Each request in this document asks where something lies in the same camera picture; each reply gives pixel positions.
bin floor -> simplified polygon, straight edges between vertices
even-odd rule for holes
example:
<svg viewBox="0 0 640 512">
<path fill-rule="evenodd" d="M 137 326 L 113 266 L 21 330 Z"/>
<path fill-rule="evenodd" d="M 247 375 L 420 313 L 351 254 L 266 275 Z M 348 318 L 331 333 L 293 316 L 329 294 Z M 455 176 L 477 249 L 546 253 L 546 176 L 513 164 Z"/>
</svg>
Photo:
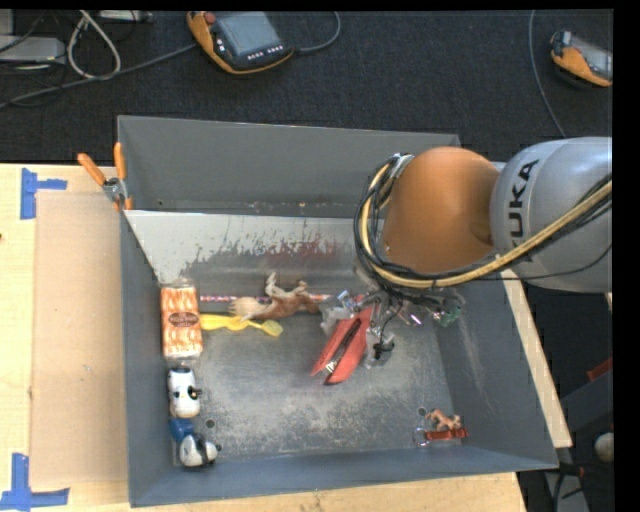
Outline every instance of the bin floor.
<svg viewBox="0 0 640 512">
<path fill-rule="evenodd" d="M 325 385 L 326 375 L 310 376 L 327 341 L 321 320 L 285 318 L 278 338 L 253 328 L 204 332 L 193 364 L 203 390 L 194 425 L 222 446 L 220 460 L 408 448 L 423 424 L 419 408 L 454 413 L 432 325 L 394 319 L 384 366 L 359 366 L 347 381 Z"/>
</svg>

yellow cable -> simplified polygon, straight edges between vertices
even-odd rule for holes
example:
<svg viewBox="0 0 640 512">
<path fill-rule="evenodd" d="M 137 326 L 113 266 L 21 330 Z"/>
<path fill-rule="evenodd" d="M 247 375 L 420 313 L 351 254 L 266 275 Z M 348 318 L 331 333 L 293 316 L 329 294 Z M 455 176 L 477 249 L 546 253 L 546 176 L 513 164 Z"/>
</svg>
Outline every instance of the yellow cable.
<svg viewBox="0 0 640 512">
<path fill-rule="evenodd" d="M 382 177 L 382 174 L 384 173 L 388 165 L 389 164 L 384 166 L 374 176 L 374 178 L 371 180 L 371 183 L 369 185 L 369 190 L 371 190 L 376 185 L 376 183 L 380 180 L 380 178 Z M 468 281 L 472 281 L 473 279 L 477 279 L 486 274 L 489 274 L 495 270 L 498 270 L 503 266 L 511 263 L 515 259 L 519 258 L 529 250 L 533 249 L 537 245 L 547 240 L 549 237 L 551 237 L 557 231 L 565 227 L 567 224 L 569 224 L 570 222 L 573 222 L 575 219 L 577 219 L 580 215 L 588 211 L 590 208 L 595 206 L 598 202 L 600 202 L 608 194 L 610 194 L 611 190 L 612 190 L 612 180 L 609 180 L 602 187 L 600 187 L 600 189 L 598 189 L 594 194 L 586 198 L 581 203 L 578 203 L 571 210 L 569 210 L 567 213 L 562 215 L 559 219 L 555 220 L 554 222 L 549 224 L 547 227 L 541 229 L 538 233 L 536 233 L 534 236 L 529 238 L 527 241 L 511 249 L 509 252 L 498 257 L 494 261 L 487 263 L 486 265 L 483 265 L 482 267 L 479 267 L 475 270 L 471 270 L 469 272 L 465 272 L 457 276 L 445 277 L 442 279 L 410 279 L 410 278 L 399 277 L 393 274 L 392 272 L 389 272 L 388 270 L 385 270 L 379 267 L 374 263 L 371 263 L 371 267 L 377 274 L 384 277 L 387 281 L 400 286 L 407 287 L 407 288 L 417 288 L 417 289 L 431 288 L 436 286 L 436 283 L 438 287 L 442 287 L 442 288 L 447 286 L 456 286 L 459 284 L 463 284 Z M 371 209 L 371 198 L 368 198 L 362 206 L 362 214 L 359 219 L 360 221 L 359 230 L 360 230 L 360 238 L 362 239 L 362 244 L 364 245 L 366 251 L 369 254 L 372 254 L 373 251 L 371 250 L 371 245 L 369 243 L 369 238 L 367 236 L 367 229 L 366 229 L 370 209 Z"/>
</svg>

black carpet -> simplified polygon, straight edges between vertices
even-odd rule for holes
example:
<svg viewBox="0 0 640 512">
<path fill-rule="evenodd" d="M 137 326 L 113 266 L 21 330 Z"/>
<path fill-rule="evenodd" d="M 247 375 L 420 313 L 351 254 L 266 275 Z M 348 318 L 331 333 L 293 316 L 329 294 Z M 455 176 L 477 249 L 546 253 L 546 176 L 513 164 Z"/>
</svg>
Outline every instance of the black carpet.
<svg viewBox="0 0 640 512">
<path fill-rule="evenodd" d="M 41 11 L 15 13 L 19 35 Z M 123 69 L 133 69 L 110 80 L 76 85 L 82 79 L 68 66 L 40 72 L 1 66 L 0 161 L 75 163 L 86 152 L 99 165 L 112 165 L 121 114 L 455 133 L 464 147 L 494 162 L 538 142 L 612 136 L 613 87 L 563 79 L 549 41 L 555 31 L 570 30 L 613 51 L 613 9 L 340 12 L 333 44 L 246 76 L 222 71 L 194 46 L 186 12 L 153 14 L 152 23 L 100 21 Z M 46 10 L 33 35 L 66 42 L 79 19 L 78 11 Z M 296 47 L 329 40 L 337 26 L 329 11 L 279 12 L 272 19 Z M 185 50 L 135 70 L 179 49 Z M 112 69 L 111 53 L 92 29 L 75 56 L 93 74 Z M 49 92 L 37 94 L 42 89 Z M 526 290 L 563 398 L 612 355 L 611 313 L 600 295 Z M 612 417 L 596 418 L 588 432 L 575 433 L 573 454 L 585 459 L 579 462 L 593 458 L 589 444 L 612 424 Z M 585 481 L 592 512 L 613 510 L 612 472 L 597 485 Z M 520 477 L 530 512 L 551 510 L 542 475 Z"/>
</svg>

gray metal tray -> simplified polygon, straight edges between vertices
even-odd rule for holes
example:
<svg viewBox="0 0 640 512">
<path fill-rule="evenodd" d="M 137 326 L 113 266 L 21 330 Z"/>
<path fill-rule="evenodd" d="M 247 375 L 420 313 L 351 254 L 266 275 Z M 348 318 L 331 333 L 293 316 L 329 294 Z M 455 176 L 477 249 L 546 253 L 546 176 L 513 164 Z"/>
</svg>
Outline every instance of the gray metal tray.
<svg viewBox="0 0 640 512">
<path fill-rule="evenodd" d="M 222 451 L 204 470 L 176 463 L 160 285 L 182 276 L 201 295 L 260 295 L 275 271 L 285 288 L 304 278 L 313 293 L 364 291 L 351 216 L 368 176 L 395 152 L 458 140 L 128 116 L 119 139 L 137 208 L 121 219 L 133 506 L 557 467 L 500 281 L 460 287 L 466 306 L 448 327 L 394 320 L 390 361 L 334 386 L 310 376 L 320 315 L 283 319 L 279 338 L 205 332 L 195 424 Z M 469 437 L 417 447 L 420 407 L 460 414 Z"/>
</svg>

red plastic object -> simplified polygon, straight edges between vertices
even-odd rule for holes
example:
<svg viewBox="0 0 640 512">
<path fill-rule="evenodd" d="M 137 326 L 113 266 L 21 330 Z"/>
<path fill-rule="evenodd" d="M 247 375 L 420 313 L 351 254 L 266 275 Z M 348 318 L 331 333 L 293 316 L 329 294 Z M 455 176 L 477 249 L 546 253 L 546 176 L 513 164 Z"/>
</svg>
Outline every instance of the red plastic object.
<svg viewBox="0 0 640 512">
<path fill-rule="evenodd" d="M 613 356 L 607 359 L 606 361 L 604 361 L 603 363 L 600 363 L 593 370 L 587 371 L 587 377 L 589 377 L 589 382 L 593 382 L 598 377 L 604 375 L 605 373 L 607 373 L 612 369 L 613 369 Z"/>
<path fill-rule="evenodd" d="M 313 366 L 311 376 L 313 377 L 326 368 L 332 359 L 339 357 L 336 367 L 326 378 L 325 384 L 338 384 L 351 377 L 367 348 L 366 332 L 370 320 L 371 308 L 367 308 L 351 318 L 340 320 Z"/>
<path fill-rule="evenodd" d="M 425 430 L 424 438 L 428 441 L 448 441 L 449 439 L 462 439 L 467 437 L 469 432 L 465 427 L 452 428 L 449 430 Z"/>
</svg>

